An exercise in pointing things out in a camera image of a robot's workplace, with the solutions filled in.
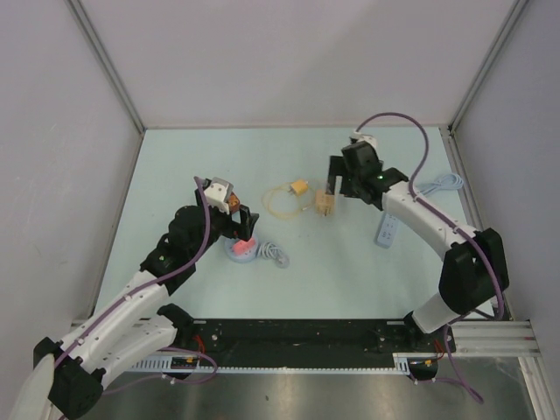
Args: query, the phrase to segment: metal frame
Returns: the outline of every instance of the metal frame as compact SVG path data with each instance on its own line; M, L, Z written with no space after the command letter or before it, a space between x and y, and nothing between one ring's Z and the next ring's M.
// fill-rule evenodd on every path
M111 87L115 90L116 96L124 106L127 114L129 115L130 120L134 124L138 133L143 134L146 130L144 123L142 122L142 118L138 114L134 103L130 99L130 95L124 86L123 80L119 73L115 69L115 65L113 61L109 57L105 46L103 45L97 31L94 28L94 25L89 18L86 9L84 8L81 0L65 0L68 9L72 13L72 16L76 20L76 23L80 27L84 38L86 39L87 43L92 49L94 56L97 58L101 69L107 76L108 82Z
M509 9L509 13L501 25L496 38L493 40L492 46L486 53L486 57L482 60L482 64L471 82L471 86L467 89L465 96L461 100L461 103L455 112L455 115L451 119L449 124L451 133L455 132L457 127L461 124L461 121L465 116L465 112L469 109L469 106L473 102L476 94L479 92L482 83L490 73L490 70L494 67L494 63L498 59L504 45L510 39L515 26L529 5L529 2L530 0L515 0L514 4Z

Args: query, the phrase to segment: table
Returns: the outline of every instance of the table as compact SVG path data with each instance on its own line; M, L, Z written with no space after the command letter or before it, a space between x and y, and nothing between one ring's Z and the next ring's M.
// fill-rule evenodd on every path
M195 318L368 319L402 318L437 290L442 263L403 223L389 249L375 245L382 217L358 199L338 197L335 213L308 210L278 220L261 203L263 193L303 178L324 183L330 155L348 144L350 128L149 129L130 184L96 309L131 279L167 231L175 211L194 204L193 176L234 184L241 202L261 215L255 232L290 256L272 261L228 260L223 238L197 262L197 272L171 301ZM414 128L372 128L385 167L411 174L422 156ZM426 182L451 170L438 128L428 128L430 155L418 177ZM457 192L433 201L460 221ZM489 304L481 309L490 312Z

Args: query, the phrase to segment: white connector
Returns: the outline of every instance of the white connector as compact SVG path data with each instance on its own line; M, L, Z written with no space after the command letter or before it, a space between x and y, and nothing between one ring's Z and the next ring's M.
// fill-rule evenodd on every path
M350 135L350 139L357 142L367 142L372 145L372 147L377 151L377 139L373 136L368 136L366 134L361 134L359 131L354 131Z
M210 207L216 207L222 213L229 214L228 200L233 190L233 184L220 178L213 178L210 186L204 190L204 195Z

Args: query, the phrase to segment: purple cable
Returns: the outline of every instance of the purple cable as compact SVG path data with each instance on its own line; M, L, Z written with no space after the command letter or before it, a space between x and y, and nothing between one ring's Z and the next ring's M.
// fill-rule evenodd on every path
M482 248L463 229L458 227L457 224L455 224L455 222L453 220L450 220L447 216L445 216L443 213L441 213L439 210L437 210L429 202L422 199L422 197L419 197L417 192L414 191L413 185L416 183L416 177L417 177L418 173L420 172L420 170L423 168L423 166L426 162L426 159L428 158L428 152L430 151L430 140L428 138L428 133L426 133L426 130L424 129L422 124L420 122L418 122L417 120L415 120L414 118L412 118L411 116L406 115L406 114L401 114L399 112L381 112L380 114L375 114L373 116L370 116L366 121L364 121L362 124L360 124L358 126L356 131L360 131L369 122L373 121L376 118L380 118L380 117L383 117L383 116L397 116L397 117L400 117L400 118L404 118L405 120L408 120L411 123L413 123L414 125L416 125L416 127L422 132L422 136L423 136L423 140L424 140L424 151L423 151L422 160L420 160L420 163L418 164L418 167L412 172L412 176L410 177L410 182L409 182L410 196L415 201L419 202L423 207L427 208L433 214L435 214L441 221L443 221L450 228L452 228L453 231L459 233L474 248L474 250L476 251L476 253L480 257L480 260L484 264L486 270L488 271L488 275L490 276L490 278L492 280L494 291L495 291L496 297L498 299L498 315L497 315L496 318L498 320L502 319L503 316L504 316L504 299L503 299L503 296L501 294L500 282L498 282L498 277L496 276L496 273L494 272L494 268L492 267L492 264L490 264L490 262L488 261L488 258L486 256L486 254L484 253L484 251L482 250ZM447 337L447 333L449 332L450 325L460 321L461 319L464 319L467 315L468 315L468 313L466 315L462 315L458 318L455 318L452 322L445 325L445 327L444 327L444 337ZM459 367L457 366L457 363L453 359L452 352L451 352L451 349L449 347L449 342L447 340L445 340L444 343L445 343L445 350L447 351L447 353L449 355L448 356L449 357L449 362L451 363L451 366L453 367L453 370L455 371L455 375L457 375L458 379L441 378L441 379L436 379L436 382L447 382L447 383L459 384L463 388L466 389L466 391L474 399L474 401L476 401L479 404L484 403L484 398L482 398L482 395L480 395L476 390L474 390L468 384L465 377L461 374L461 372L459 370Z
M202 207L204 209L204 220L205 220L204 238L202 239L202 244L200 245L198 252L192 258L192 260L189 261L187 264L185 264L183 267L179 267L178 269L172 271L171 273L167 273L164 276L155 278L153 280L150 280L149 282L137 286L128 294L128 296L132 297L136 295L139 291L143 291L144 289L152 286L153 284L163 284L166 280L169 280L170 278L175 277L177 274L180 274L183 271L188 270L204 254L204 251L207 248L208 238L210 237L210 211L208 210L208 202L207 202L206 195L204 195L204 188L202 186L202 181L198 177L194 177L194 182L196 182L197 189L199 190L200 199L202 201ZM68 348L64 351L64 353L61 354L60 357L54 362L54 367L57 368L58 365L79 345L78 340L84 340L101 322L103 322L103 320L105 320L117 307L119 307L124 302L126 302L126 298L120 297L104 313L102 313L98 319L92 322L92 324L84 330L84 332L80 335L80 337L75 339L73 343L70 346L68 346Z
M187 383L187 384L190 383L192 385L198 385L198 384L210 381L218 373L218 364L216 363L216 361L214 359L212 359L210 356L207 356L206 354L203 354L203 353L200 353L200 352L194 352L194 351L191 351L191 350L185 350L185 349L182 349L182 348L176 348L176 347L164 347L164 348L161 349L161 351L192 354L192 355L198 356L202 359L205 359L205 360L209 361L213 366L212 373L208 374L207 376L205 376L203 378L200 378L200 379L197 379L197 380L190 380L190 381L189 380L177 379L177 378L171 378L175 382ZM145 376L143 378L132 381L131 383L127 383L126 385L123 385L119 388L111 389L110 391L105 391L105 392L103 392L103 396L112 396L113 394L124 391L125 389L129 389L131 387L134 387L135 385L137 385L140 382L146 382L146 381L150 381L152 379L158 379L158 378L161 379L162 375L161 374L151 374L149 376Z

